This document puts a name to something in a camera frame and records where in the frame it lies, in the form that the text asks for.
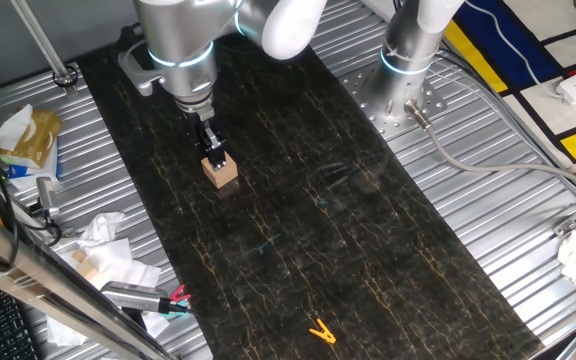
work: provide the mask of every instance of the dark marbled mat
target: dark marbled mat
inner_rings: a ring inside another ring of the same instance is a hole
[[[312,50],[277,62],[229,38],[216,51],[214,107],[240,173],[226,192],[172,96],[140,96],[114,47],[78,61],[216,358],[541,348]],[[317,318],[334,345],[308,332]]]

